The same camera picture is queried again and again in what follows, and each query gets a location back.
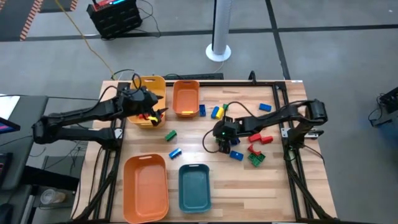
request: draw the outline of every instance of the red lego brick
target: red lego brick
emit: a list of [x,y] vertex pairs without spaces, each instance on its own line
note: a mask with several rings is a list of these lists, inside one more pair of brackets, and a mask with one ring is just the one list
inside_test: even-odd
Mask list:
[[253,134],[252,136],[248,137],[249,142],[254,142],[261,139],[260,133]]
[[264,138],[261,138],[261,144],[268,144],[271,143],[274,140],[272,136],[267,136]]
[[261,154],[261,151],[256,152],[256,151],[253,149],[253,144],[251,144],[251,145],[248,147],[248,151],[251,152],[251,153],[253,153],[253,154],[255,154],[256,156],[260,156],[260,154]]

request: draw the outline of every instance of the blue lego brick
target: blue lego brick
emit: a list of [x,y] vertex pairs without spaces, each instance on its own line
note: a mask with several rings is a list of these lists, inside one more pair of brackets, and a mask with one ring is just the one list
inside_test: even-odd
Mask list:
[[213,112],[211,112],[211,118],[216,119],[218,109],[219,109],[218,106],[214,107]]
[[182,153],[182,150],[180,148],[176,148],[174,151],[170,152],[170,154],[169,154],[170,159],[176,158],[181,153]]
[[236,152],[236,151],[231,151],[231,153],[229,154],[229,156],[231,158],[237,159],[239,161],[243,160],[243,154],[241,154],[240,152]]
[[206,116],[206,108],[205,105],[199,105],[200,116]]
[[263,110],[263,111],[266,111],[266,112],[270,112],[271,108],[272,108],[271,105],[266,105],[264,103],[260,103],[260,106],[259,106],[259,110]]
[[231,139],[231,145],[232,146],[236,146],[239,143],[241,143],[241,140],[239,140],[239,138]]

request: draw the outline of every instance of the lego brick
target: lego brick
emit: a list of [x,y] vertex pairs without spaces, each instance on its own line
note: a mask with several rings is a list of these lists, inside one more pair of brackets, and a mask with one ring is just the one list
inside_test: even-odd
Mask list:
[[243,160],[243,154],[241,154],[240,152],[236,152],[236,151],[231,151],[231,153],[229,154],[229,156],[231,158],[237,159],[239,161]]
[[216,118],[218,109],[219,109],[218,106],[215,106],[215,107],[214,107],[213,112],[211,112],[211,118],[213,118],[213,119]]
[[239,140],[239,138],[231,139],[230,143],[232,146],[236,146],[237,144],[241,143],[241,140]]
[[273,140],[274,138],[272,136],[263,137],[261,138],[261,144],[268,144],[271,143]]
[[265,158],[266,158],[266,156],[265,156],[263,153],[260,153],[260,154],[257,156],[257,159],[260,160],[261,162],[263,162]]
[[256,155],[256,156],[258,156],[258,155],[261,154],[261,151],[256,152],[256,151],[253,149],[253,144],[251,144],[251,145],[248,147],[248,151],[251,152],[251,153],[253,153],[253,154]]
[[263,110],[263,111],[266,111],[266,112],[271,112],[271,109],[272,109],[271,105],[260,103],[259,110]]
[[224,116],[224,108],[220,108],[217,111],[216,118],[221,119]]
[[181,155],[181,153],[182,153],[182,150],[180,148],[176,148],[174,151],[170,152],[170,154],[169,154],[170,159],[176,158],[177,156]]
[[254,158],[251,161],[251,164],[253,164],[255,167],[258,167],[261,164],[261,161],[258,158]]
[[254,142],[261,139],[260,133],[253,134],[252,136],[248,137],[249,142]]
[[177,133],[173,130],[173,131],[171,131],[170,133],[168,133],[167,135],[166,135],[166,141],[170,141],[171,139],[173,139],[175,136],[177,135]]
[[248,159],[250,161],[253,161],[253,159],[257,158],[257,156],[254,153],[250,153],[250,155],[248,156]]
[[206,107],[205,105],[199,105],[200,116],[206,116]]

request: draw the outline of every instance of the yellow lego brick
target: yellow lego brick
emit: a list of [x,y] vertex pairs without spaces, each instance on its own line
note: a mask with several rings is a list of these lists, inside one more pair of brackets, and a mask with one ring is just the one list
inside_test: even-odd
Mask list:
[[218,112],[216,114],[216,118],[217,119],[221,119],[223,117],[223,115],[224,115],[224,108],[221,107],[221,108],[218,109]]

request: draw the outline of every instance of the black crate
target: black crate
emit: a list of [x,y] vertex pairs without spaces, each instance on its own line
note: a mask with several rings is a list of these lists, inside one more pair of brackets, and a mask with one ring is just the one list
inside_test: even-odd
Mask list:
[[141,26],[142,23],[136,0],[124,0],[98,11],[95,11],[94,6],[89,4],[86,11],[101,37],[105,39],[115,38]]

